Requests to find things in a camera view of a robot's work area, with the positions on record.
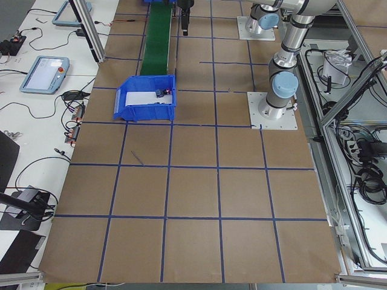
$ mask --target green conveyor belt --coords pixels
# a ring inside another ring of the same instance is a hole
[[[142,76],[167,74],[171,19],[172,4],[152,2],[140,72]]]

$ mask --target tablet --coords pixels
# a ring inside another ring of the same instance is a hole
[[[91,11],[91,3],[86,2],[87,9]],[[80,24],[74,14],[73,9],[68,1],[65,1],[56,13],[52,23],[58,26],[80,27]]]
[[[38,56],[20,86],[21,92],[54,94],[63,82],[70,60],[67,57]]]

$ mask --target blue tape line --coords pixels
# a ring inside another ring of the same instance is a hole
[[[70,166],[121,166],[151,168],[182,168],[182,169],[220,169],[220,170],[268,170],[268,171],[314,171],[313,168],[279,168],[279,167],[232,167],[232,166],[185,166],[185,165],[141,165],[141,164],[105,164],[105,163],[70,163]]]
[[[172,158],[172,139],[173,139],[173,136],[174,136],[174,127],[173,127],[173,125],[171,125],[171,131],[169,133],[168,171],[167,171],[167,183],[166,183],[165,204],[164,204],[164,225],[163,225],[163,244],[162,244],[162,248],[161,248],[160,282],[164,281],[165,238],[166,238],[166,227],[167,227],[169,178],[171,176],[171,158]]]
[[[117,88],[108,88],[105,86],[93,86],[93,89],[117,89]]]
[[[117,60],[133,60],[133,61],[136,61],[136,62],[138,62],[139,60],[141,60],[141,59],[125,59],[125,58],[123,58],[123,57],[111,57],[111,56],[107,56],[106,58],[107,58],[107,59],[117,59]]]
[[[213,102],[215,114],[215,144],[216,144],[216,182],[218,184],[218,211],[219,211],[219,242],[220,242],[220,265],[222,283],[226,282],[224,274],[224,256],[223,256],[223,229],[222,229],[222,206],[221,206],[221,190],[220,190],[220,170],[219,170],[219,140],[218,140],[218,113],[216,105],[216,75],[215,75],[215,53],[213,44],[213,18],[212,18],[212,2],[210,1],[211,15],[211,52],[212,52],[212,77],[213,77]]]
[[[123,151],[124,151],[124,148],[125,148],[125,140],[126,140],[126,133],[127,132],[128,132],[128,123],[126,123],[126,125],[125,125],[124,136],[122,138],[122,146],[121,146],[121,152],[120,152],[119,166],[117,168],[117,174],[115,176],[114,189],[113,189],[113,194],[112,194],[111,202],[110,202],[109,216],[111,216],[112,213],[113,213],[115,193],[117,191],[117,185],[119,183],[119,176],[120,176],[120,169],[121,169],[120,164],[121,164],[121,161],[122,161],[122,155],[123,155]],[[97,278],[98,282],[100,282],[100,280],[101,280],[102,269],[103,269],[103,262],[104,262],[105,253],[106,253],[106,246],[107,246],[107,243],[108,243],[110,223],[111,223],[111,217],[108,218],[108,224],[106,226],[105,240],[103,241],[103,250],[102,250],[101,261],[100,261],[100,266],[99,266],[99,271],[98,271],[98,278]]]
[[[145,34],[130,34],[130,33],[110,33],[110,35],[113,35],[113,36],[146,36]]]
[[[125,125],[124,121],[84,121],[83,124],[111,124],[111,125]],[[130,126],[170,126],[171,124],[160,123],[129,123]],[[251,128],[248,125],[212,125],[212,124],[173,124],[173,126],[186,126],[186,127],[224,127],[224,128]]]
[[[327,222],[327,219],[309,217],[211,217],[211,216],[130,216],[124,214],[55,214],[57,218],[104,218],[104,219],[175,219],[195,221],[276,221],[276,222]]]
[[[279,238],[278,238],[278,231],[277,231],[277,225],[276,225],[276,220],[275,220],[273,197],[272,197],[272,189],[270,187],[270,180],[269,180],[269,176],[268,176],[266,150],[265,150],[264,136],[263,136],[263,133],[262,133],[262,125],[259,128],[259,134],[261,136],[261,142],[262,142],[262,153],[263,153],[263,157],[264,157],[265,174],[266,174],[268,196],[269,196],[269,200],[270,200],[270,208],[272,210],[273,228],[274,228],[274,235],[275,235],[275,239],[276,239],[276,246],[277,246],[277,253],[278,253],[278,260],[279,260],[279,268],[281,270],[282,282],[285,283],[286,280],[285,280],[284,266],[282,264],[281,249],[279,247]]]

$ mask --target small object in bin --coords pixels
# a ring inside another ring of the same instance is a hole
[[[162,92],[161,90],[157,89],[157,90],[156,90],[156,97],[158,97],[158,98],[164,97],[163,92]]]

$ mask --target blue plastic bin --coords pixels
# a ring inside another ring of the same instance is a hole
[[[125,106],[127,92],[155,92],[170,89],[171,104],[149,104]],[[175,118],[176,81],[174,75],[166,76],[133,76],[117,89],[115,94],[114,119],[122,118],[126,121],[139,120],[170,120]]]

